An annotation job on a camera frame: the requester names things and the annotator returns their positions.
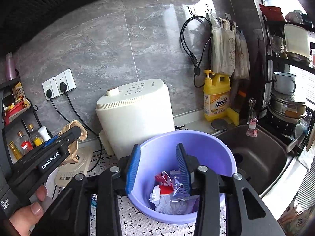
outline black cable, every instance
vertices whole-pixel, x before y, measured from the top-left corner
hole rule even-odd
[[[197,61],[197,58],[195,57],[195,55],[193,54],[193,52],[189,49],[187,43],[186,43],[186,40],[185,40],[185,29],[187,27],[187,25],[193,21],[194,19],[200,21],[199,18],[203,18],[205,19],[208,23],[209,23],[209,26],[210,26],[210,31],[211,31],[211,35],[210,35],[210,38],[208,39],[208,41],[206,42],[206,44],[204,45],[204,48],[203,48],[203,51],[202,51],[202,54],[201,54],[201,58],[199,60],[199,63]],[[208,20],[207,18],[205,18],[204,16],[193,16],[191,18],[189,18],[188,20],[185,21],[185,23],[183,24],[182,26],[182,29],[181,29],[181,32],[180,32],[180,44],[182,45],[182,47],[184,48],[185,52],[187,53],[187,55],[190,57],[190,59],[192,60],[193,62],[193,65],[194,65],[194,78],[193,78],[193,84],[196,88],[201,88],[204,86],[204,84],[202,84],[201,86],[197,86],[196,85],[196,75],[200,75],[200,65],[201,65],[201,62],[202,62],[202,59],[203,59],[203,56],[204,56],[204,51],[206,49],[206,46],[207,44],[209,43],[209,41],[211,40],[212,38],[212,23],[210,22],[210,20]],[[208,55],[209,55],[209,51],[210,51],[210,48],[211,48],[211,44],[209,44],[209,49],[208,49]]]
[[[98,151],[100,151],[100,157],[98,158],[98,160],[97,160],[97,162],[95,163],[94,167],[91,168],[90,170],[88,170],[88,172],[91,172],[91,171],[92,171],[93,169],[95,169],[96,166],[99,164],[100,159],[101,159],[101,156],[102,156],[102,151],[104,151],[105,149],[102,149],[102,141],[100,140],[100,136],[99,136],[98,134],[96,134],[93,130],[91,130],[91,129],[86,125],[86,123],[82,120],[82,118],[78,115],[78,113],[77,113],[76,110],[74,109],[74,107],[73,107],[73,105],[72,105],[72,103],[71,103],[71,101],[70,101],[70,99],[69,99],[69,97],[68,97],[68,93],[67,93],[65,90],[64,90],[64,92],[65,92],[66,97],[68,98],[68,101],[69,101],[69,103],[70,103],[70,105],[71,105],[73,111],[75,112],[75,114],[79,117],[79,119],[80,119],[80,120],[83,122],[83,124],[85,125],[84,128],[85,128],[86,130],[91,131],[91,132],[98,138],[98,140],[100,141],[100,150],[98,150]],[[59,113],[59,115],[60,115],[63,119],[65,119],[68,123],[71,123],[66,117],[64,117],[64,116],[61,114],[61,112],[59,112],[59,110],[57,109],[57,107],[56,107],[55,104],[53,103],[53,100],[52,100],[52,98],[51,98],[52,95],[53,95],[53,93],[51,92],[51,90],[47,90],[46,95],[47,95],[47,97],[49,97],[51,103],[53,104],[53,107],[54,107],[55,110]]]
[[[100,136],[99,136],[98,134],[96,134],[93,130],[91,130],[91,129],[89,128],[89,126],[87,126],[87,124],[86,124],[86,123],[82,120],[82,118],[78,115],[77,111],[74,109],[74,107],[73,107],[73,105],[72,105],[72,102],[71,102],[71,100],[70,100],[70,98],[69,98],[69,96],[68,96],[67,91],[64,90],[64,93],[65,93],[65,95],[66,95],[66,97],[67,97],[67,99],[68,99],[68,101],[69,101],[69,103],[70,103],[70,106],[71,106],[72,110],[74,111],[74,113],[75,113],[75,114],[77,115],[77,117],[81,120],[81,122],[86,126],[86,129],[88,129],[89,131],[91,131],[91,132],[97,137],[97,139],[100,141],[100,157],[98,158],[98,160],[97,160],[97,162],[95,163],[94,167],[91,168],[90,170],[88,170],[88,172],[91,172],[93,169],[96,168],[96,166],[97,166],[97,165],[99,164],[99,162],[100,162],[100,158],[101,158],[101,156],[102,156],[102,141],[100,140]]]
[[[57,107],[55,106],[55,104],[53,103],[53,100],[51,99],[51,97],[49,98],[51,103],[53,104],[53,107],[56,109],[56,111],[59,113],[59,115],[64,118],[67,122],[71,123],[66,117],[64,117],[61,112],[59,112],[59,110],[57,109]]]

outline stainless steel sink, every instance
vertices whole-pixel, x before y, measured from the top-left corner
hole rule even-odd
[[[286,146],[257,126],[257,137],[246,135],[248,125],[241,125],[216,135],[232,151],[237,171],[241,173],[263,197],[277,182],[293,156]]]

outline yellow sponge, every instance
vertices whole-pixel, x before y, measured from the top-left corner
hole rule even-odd
[[[235,124],[235,126],[239,125],[239,114],[237,112],[235,112],[232,108],[229,107],[226,109],[226,114]]]

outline countertop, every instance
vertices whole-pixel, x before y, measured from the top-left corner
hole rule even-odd
[[[226,118],[226,120],[230,123],[229,127],[233,127],[234,124],[231,124],[229,119]],[[215,134],[217,132],[211,127],[211,124],[204,119],[202,109],[175,116],[174,124],[177,127],[180,127],[182,130],[198,130],[208,134]],[[91,147],[92,150],[99,150],[99,142],[97,140],[79,143],[79,148],[87,146]],[[89,168],[92,168],[99,155],[100,152],[93,153]],[[108,156],[107,154],[103,153],[100,163],[92,172],[88,173],[87,176],[98,175],[116,163],[117,159],[115,156]],[[307,169],[297,160],[297,157],[294,157],[274,187],[262,198],[276,219],[282,215],[294,198],[305,177],[306,172]],[[54,184],[54,178],[55,176],[52,174],[49,177],[48,184],[46,186],[48,188],[48,196],[53,199],[55,199],[62,191],[61,187],[57,187]],[[195,229],[194,223],[186,225],[171,225],[156,222],[140,213],[127,197],[119,196],[118,202],[123,235],[184,236],[192,234]],[[224,206],[221,207],[220,222],[220,235],[225,235],[226,214]],[[95,221],[91,220],[90,226],[91,235],[94,235],[96,232]]]

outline human hand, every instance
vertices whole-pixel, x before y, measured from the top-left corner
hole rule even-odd
[[[44,201],[47,195],[47,189],[41,185],[36,193],[40,201]],[[10,222],[21,236],[29,236],[30,228],[37,224],[44,214],[43,208],[38,202],[17,210],[11,217]]]

